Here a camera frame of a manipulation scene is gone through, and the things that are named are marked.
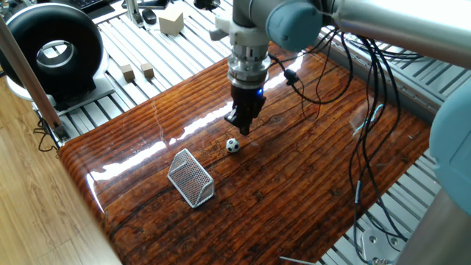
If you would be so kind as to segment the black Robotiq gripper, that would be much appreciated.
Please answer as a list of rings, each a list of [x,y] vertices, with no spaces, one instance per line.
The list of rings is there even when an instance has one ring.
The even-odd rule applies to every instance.
[[[242,135],[249,135],[252,121],[258,116],[266,101],[263,87],[246,89],[232,85],[231,96],[233,108],[224,116],[224,120],[239,127]]]

